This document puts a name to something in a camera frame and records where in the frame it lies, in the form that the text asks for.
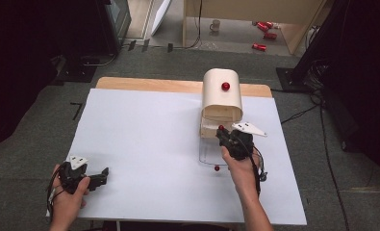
hand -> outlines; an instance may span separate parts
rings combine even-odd
[[[58,169],[59,165],[55,166],[54,172]],[[87,204],[83,199],[84,195],[89,194],[90,178],[85,177],[79,182],[78,189],[74,194],[70,194],[66,191],[63,192],[61,187],[61,180],[55,177],[53,188],[55,188],[54,198],[54,216],[51,223],[50,230],[67,230],[72,224],[73,220],[78,216],[79,210],[85,207]]]
[[[238,193],[257,193],[256,181],[253,173],[252,162],[249,158],[237,161],[231,157],[228,149],[225,146],[221,146],[222,158],[228,164],[231,171],[232,180],[235,183]],[[259,166],[259,157],[255,149],[253,149],[253,160],[257,166]]]

beige cylinder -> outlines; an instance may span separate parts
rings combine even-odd
[[[205,73],[201,114],[202,138],[213,138],[219,125],[230,129],[232,123],[241,121],[243,111],[237,72],[215,68]]]

white cup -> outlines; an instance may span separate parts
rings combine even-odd
[[[210,25],[211,31],[218,32],[219,31],[219,25],[220,25],[220,21],[217,19],[214,19],[213,24]]]

small red ball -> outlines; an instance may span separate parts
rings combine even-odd
[[[229,85],[228,82],[223,83],[221,87],[222,87],[223,90],[228,90],[228,89],[231,88],[231,86]]]

white board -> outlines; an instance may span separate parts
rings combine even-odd
[[[162,5],[157,10],[156,18],[154,19],[154,23],[153,23],[153,28],[151,29],[151,36],[154,36],[154,34],[156,34],[157,30],[162,24],[163,19],[165,18],[166,12],[168,12],[169,6],[171,5],[171,2],[172,0],[164,0]]]
[[[274,99],[242,105],[243,119],[267,132],[254,142],[268,171],[261,201],[270,221],[306,224]],[[110,173],[79,217],[243,222],[229,170],[199,163],[200,110],[200,94],[90,90],[69,155],[89,159],[87,174]]]

